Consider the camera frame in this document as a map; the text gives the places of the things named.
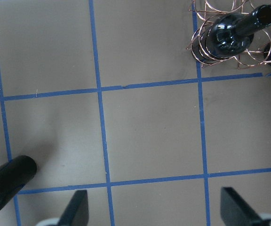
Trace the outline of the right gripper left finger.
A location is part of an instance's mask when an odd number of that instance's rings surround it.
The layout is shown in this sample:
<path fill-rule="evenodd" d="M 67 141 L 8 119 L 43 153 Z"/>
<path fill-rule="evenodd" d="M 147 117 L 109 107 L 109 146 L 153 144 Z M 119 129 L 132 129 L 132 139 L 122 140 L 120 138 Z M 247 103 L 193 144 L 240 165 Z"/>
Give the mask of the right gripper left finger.
<path fill-rule="evenodd" d="M 89 222 L 88 193 L 87 190 L 77 190 L 63 214 L 58 226 L 87 226 Z"/>

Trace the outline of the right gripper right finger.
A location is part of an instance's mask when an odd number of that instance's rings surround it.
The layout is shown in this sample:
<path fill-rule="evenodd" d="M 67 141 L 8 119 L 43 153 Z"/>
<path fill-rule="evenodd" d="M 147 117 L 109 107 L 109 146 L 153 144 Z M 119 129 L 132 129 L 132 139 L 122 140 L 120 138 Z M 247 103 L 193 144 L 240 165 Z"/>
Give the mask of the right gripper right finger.
<path fill-rule="evenodd" d="M 225 226 L 260 226 L 261 217 L 232 187 L 222 187 L 220 216 Z"/>

